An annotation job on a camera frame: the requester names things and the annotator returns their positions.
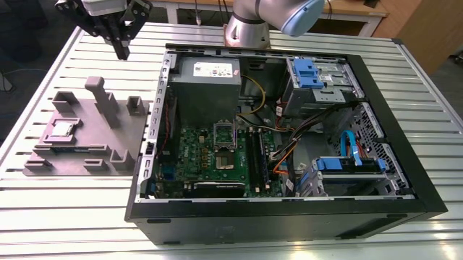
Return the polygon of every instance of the aluminum table surface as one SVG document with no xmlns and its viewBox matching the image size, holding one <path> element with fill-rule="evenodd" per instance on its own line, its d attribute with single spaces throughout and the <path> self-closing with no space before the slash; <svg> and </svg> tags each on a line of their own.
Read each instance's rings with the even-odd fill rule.
<svg viewBox="0 0 463 260">
<path fill-rule="evenodd" d="M 0 257 L 58 259 L 460 259 L 463 255 L 461 121 L 406 49 L 389 39 L 270 33 L 273 49 L 361 55 L 449 212 L 361 240 L 154 246 L 124 221 L 130 177 L 26 177 L 22 164 L 54 107 L 57 91 L 105 78 L 117 99 L 153 99 L 165 43 L 222 44 L 222 29 L 149 23 L 128 61 L 76 29 L 0 148 Z"/>
</svg>

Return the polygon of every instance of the open computer tower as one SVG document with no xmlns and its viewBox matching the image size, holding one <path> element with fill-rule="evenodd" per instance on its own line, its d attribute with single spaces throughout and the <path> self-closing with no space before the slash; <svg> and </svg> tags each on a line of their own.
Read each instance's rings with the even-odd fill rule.
<svg viewBox="0 0 463 260">
<path fill-rule="evenodd" d="M 364 238 L 446 211 L 356 55 L 166 45 L 125 220 L 154 244 Z"/>
</svg>

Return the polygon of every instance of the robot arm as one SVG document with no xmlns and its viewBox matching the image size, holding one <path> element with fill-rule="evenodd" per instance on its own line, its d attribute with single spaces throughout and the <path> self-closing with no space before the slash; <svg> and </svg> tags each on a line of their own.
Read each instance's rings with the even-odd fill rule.
<svg viewBox="0 0 463 260">
<path fill-rule="evenodd" d="M 128 6 L 126 0 L 58 0 L 54 4 L 89 35 L 104 38 L 120 60 L 129 56 L 129 42 L 148 20 L 150 7 L 146 0 L 133 0 Z M 122 20 L 126 11 L 133 15 L 129 24 Z"/>
<path fill-rule="evenodd" d="M 234 0 L 225 30 L 226 45 L 265 48 L 269 44 L 266 23 L 284 34 L 301 36 L 318 19 L 322 6 L 324 0 Z"/>
<path fill-rule="evenodd" d="M 268 47 L 268 23 L 284 34 L 300 36 L 312 27 L 322 6 L 324 0 L 234 0 L 225 44 Z M 54 7 L 88 34 L 101 36 L 113 46 L 117 58 L 126 60 L 129 42 L 148 20 L 148 0 L 58 0 Z M 129 24 L 122 20 L 126 12 L 134 17 Z"/>
</svg>

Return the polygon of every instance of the table leg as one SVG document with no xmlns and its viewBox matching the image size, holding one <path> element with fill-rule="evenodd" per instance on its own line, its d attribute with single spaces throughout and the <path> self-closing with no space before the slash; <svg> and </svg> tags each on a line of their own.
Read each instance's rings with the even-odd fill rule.
<svg viewBox="0 0 463 260">
<path fill-rule="evenodd" d="M 370 37 L 376 27 L 378 25 L 378 23 L 381 22 L 381 18 L 382 17 L 369 17 L 368 21 L 365 22 L 365 24 L 361 27 L 361 31 L 358 33 L 360 37 Z"/>
<path fill-rule="evenodd" d="M 165 3 L 165 10 L 166 10 L 166 21 L 168 23 L 177 24 L 178 18 L 176 14 L 176 10 L 178 9 L 178 4 L 174 3 Z"/>
</svg>

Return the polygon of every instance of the power supply label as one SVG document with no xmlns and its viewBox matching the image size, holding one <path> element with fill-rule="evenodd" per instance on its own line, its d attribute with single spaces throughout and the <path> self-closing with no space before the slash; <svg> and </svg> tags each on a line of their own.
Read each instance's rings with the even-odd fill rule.
<svg viewBox="0 0 463 260">
<path fill-rule="evenodd" d="M 194 77 L 233 77 L 233 69 L 230 63 L 194 63 Z"/>
</svg>

